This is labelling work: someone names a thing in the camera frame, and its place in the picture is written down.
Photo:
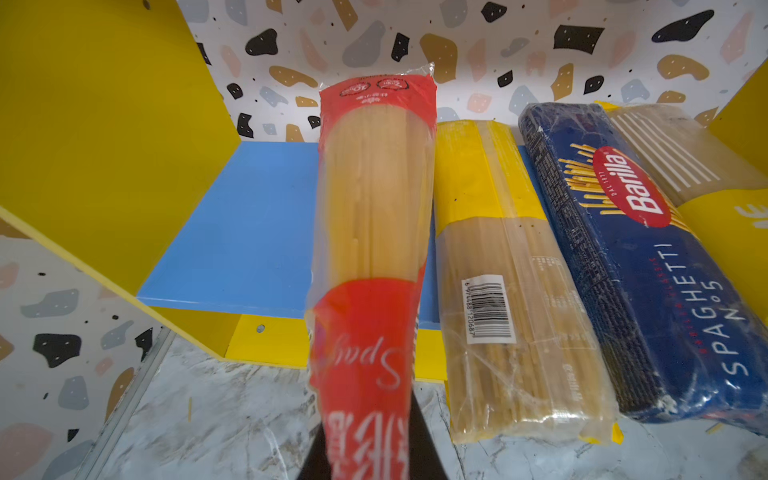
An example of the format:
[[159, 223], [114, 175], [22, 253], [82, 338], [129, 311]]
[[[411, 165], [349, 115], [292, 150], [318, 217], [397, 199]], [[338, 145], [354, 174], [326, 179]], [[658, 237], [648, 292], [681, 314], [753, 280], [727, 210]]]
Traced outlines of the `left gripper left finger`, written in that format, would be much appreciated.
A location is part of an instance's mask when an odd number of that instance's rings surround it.
[[297, 480], [331, 480], [331, 465], [326, 455], [326, 437], [322, 424], [313, 430], [313, 441]]

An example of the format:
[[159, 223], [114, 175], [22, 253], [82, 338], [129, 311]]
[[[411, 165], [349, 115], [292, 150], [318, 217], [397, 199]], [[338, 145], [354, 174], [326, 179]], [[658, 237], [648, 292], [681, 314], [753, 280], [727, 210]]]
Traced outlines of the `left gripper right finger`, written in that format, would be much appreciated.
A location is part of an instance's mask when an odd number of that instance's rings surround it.
[[411, 393], [408, 435], [409, 478], [411, 480], [447, 480], [448, 477], [414, 392]]

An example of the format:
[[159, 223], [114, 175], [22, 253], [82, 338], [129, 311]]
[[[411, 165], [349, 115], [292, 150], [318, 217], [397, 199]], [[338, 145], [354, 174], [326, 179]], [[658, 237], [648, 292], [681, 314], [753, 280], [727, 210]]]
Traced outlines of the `blue Barilla spaghetti bag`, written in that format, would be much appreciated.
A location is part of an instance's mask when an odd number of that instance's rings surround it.
[[598, 105], [518, 120], [621, 412], [767, 432], [767, 331]]

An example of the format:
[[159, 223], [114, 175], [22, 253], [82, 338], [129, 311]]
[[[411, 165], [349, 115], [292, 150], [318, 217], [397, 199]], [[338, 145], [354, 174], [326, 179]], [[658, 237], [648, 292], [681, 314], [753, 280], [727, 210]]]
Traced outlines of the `red bag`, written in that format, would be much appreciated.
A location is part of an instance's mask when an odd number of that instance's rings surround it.
[[310, 383], [334, 479], [405, 479], [418, 309], [428, 257], [433, 66], [321, 93]]

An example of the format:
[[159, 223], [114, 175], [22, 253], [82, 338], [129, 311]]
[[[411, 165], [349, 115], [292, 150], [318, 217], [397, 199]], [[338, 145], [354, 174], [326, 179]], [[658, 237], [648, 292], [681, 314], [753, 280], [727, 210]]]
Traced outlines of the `yellow spaghetti bag with text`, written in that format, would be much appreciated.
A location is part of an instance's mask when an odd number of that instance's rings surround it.
[[767, 176], [680, 108], [605, 106], [638, 162], [767, 320]]

